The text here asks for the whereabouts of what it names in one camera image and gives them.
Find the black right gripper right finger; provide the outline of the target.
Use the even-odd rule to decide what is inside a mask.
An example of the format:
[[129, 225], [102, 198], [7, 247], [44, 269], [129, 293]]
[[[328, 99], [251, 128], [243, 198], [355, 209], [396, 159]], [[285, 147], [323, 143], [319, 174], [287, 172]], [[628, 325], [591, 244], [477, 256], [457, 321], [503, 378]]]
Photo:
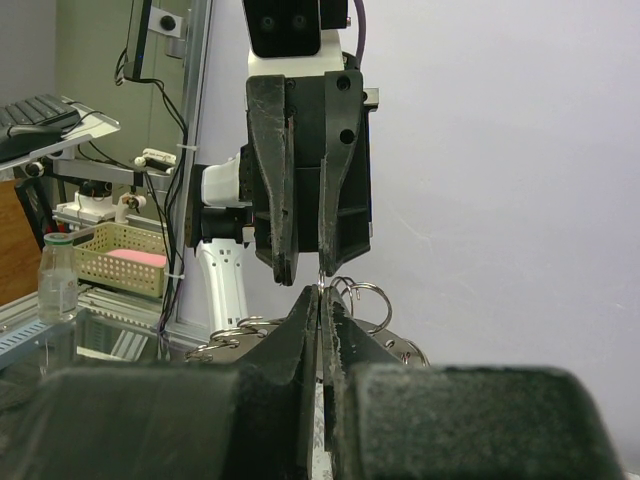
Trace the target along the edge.
[[325, 447], [337, 479], [621, 479], [598, 408], [571, 373], [410, 366], [321, 297]]

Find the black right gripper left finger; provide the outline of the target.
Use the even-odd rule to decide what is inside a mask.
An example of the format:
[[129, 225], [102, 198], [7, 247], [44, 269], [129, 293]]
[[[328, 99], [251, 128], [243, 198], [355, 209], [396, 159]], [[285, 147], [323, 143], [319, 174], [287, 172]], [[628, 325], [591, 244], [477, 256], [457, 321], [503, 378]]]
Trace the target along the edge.
[[37, 388], [5, 479], [307, 479], [319, 293], [227, 364], [80, 363]]

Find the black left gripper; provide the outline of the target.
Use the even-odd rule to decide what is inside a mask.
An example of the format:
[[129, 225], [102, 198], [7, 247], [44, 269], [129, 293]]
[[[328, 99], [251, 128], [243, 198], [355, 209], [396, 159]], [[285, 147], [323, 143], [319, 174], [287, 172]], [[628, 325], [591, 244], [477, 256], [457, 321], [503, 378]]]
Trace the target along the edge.
[[371, 248], [369, 114], [358, 70], [246, 82], [256, 256], [291, 286], [302, 253], [333, 276]]

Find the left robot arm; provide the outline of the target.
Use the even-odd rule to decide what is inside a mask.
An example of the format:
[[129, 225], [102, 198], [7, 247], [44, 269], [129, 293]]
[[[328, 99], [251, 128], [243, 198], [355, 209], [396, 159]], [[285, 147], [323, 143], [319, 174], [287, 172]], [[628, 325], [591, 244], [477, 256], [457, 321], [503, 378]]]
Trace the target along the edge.
[[248, 244], [274, 281], [290, 286], [300, 254], [316, 254], [330, 277], [367, 253], [372, 236], [369, 116], [378, 101], [360, 71], [253, 76], [246, 100], [239, 154], [194, 173], [190, 244], [213, 333], [248, 314]]

